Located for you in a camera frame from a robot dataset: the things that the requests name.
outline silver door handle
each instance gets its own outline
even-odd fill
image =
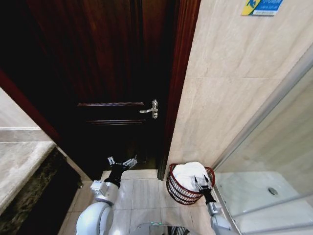
[[[153,118],[157,118],[157,100],[153,100],[152,101],[152,108],[151,109],[147,109],[147,110],[139,110],[139,112],[141,114],[146,114],[146,113],[149,113],[149,112],[152,112],[152,117]]]

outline shower enclosure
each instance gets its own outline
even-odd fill
[[[216,189],[244,235],[313,235],[312,58],[216,164]]]

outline red wire basket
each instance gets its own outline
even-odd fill
[[[181,203],[183,205],[191,205],[196,203],[201,197],[202,194],[199,192],[190,191],[178,183],[178,181],[175,179],[173,175],[173,169],[178,164],[170,164],[170,172],[167,177],[166,181],[166,188],[168,193],[171,195],[171,197],[177,201],[178,203]],[[212,182],[212,187],[215,184],[215,175],[213,169],[209,167],[205,167],[205,170]]]

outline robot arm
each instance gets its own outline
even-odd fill
[[[205,197],[205,204],[207,206],[208,212],[211,216],[211,227],[214,230],[216,235],[237,235],[236,232],[231,228],[230,223],[222,217],[221,210],[222,207],[217,203],[212,194],[212,185],[209,179],[204,176],[207,185],[198,184],[197,178],[195,177],[195,185],[198,188],[199,192],[202,193]]]
[[[125,170],[137,164],[136,157],[119,164],[109,157],[112,171],[105,181],[95,180],[90,186],[96,203],[88,206],[79,216],[76,224],[77,235],[107,235],[113,222],[113,209]]]

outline dark brown door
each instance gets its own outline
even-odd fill
[[[1,69],[92,178],[108,156],[163,157],[175,1],[20,0],[2,6]],[[139,110],[158,101],[158,117]]]

